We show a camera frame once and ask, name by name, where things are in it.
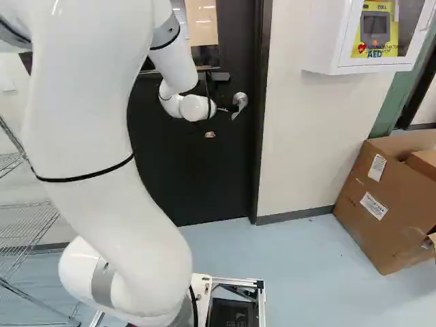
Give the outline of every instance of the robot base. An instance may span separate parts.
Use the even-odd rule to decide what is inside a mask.
[[[265,283],[258,279],[232,279],[193,274],[198,327],[266,327]],[[99,327],[98,311],[89,327]]]

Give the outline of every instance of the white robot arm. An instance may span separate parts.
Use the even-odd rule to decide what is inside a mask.
[[[0,0],[0,19],[0,38],[33,50],[27,155],[79,234],[59,264],[63,285],[139,327],[181,326],[191,252],[138,176],[126,113],[147,55],[169,114],[215,113],[207,99],[179,95],[198,74],[169,0]]]

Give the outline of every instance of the brown cardboard box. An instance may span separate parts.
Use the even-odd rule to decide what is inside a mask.
[[[436,182],[436,150],[414,152],[407,158],[406,164]]]
[[[435,256],[436,182],[403,162],[435,146],[436,129],[367,140],[339,194],[334,215],[382,275]]]

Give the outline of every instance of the door handle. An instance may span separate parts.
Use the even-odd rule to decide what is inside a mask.
[[[232,113],[232,120],[234,121],[240,112],[248,106],[248,95],[243,92],[235,93],[233,96],[233,104],[238,106],[238,111]]]

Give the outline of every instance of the green door frame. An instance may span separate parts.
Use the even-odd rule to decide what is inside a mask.
[[[425,68],[427,59],[435,44],[435,36],[436,23],[433,22],[429,34],[422,45],[421,52],[416,59],[414,69],[410,72],[398,72],[395,74],[388,94],[369,134],[369,138],[379,138],[390,135],[390,132],[394,129],[404,105],[409,99],[409,96],[413,93],[416,83],[422,74],[422,70]]]

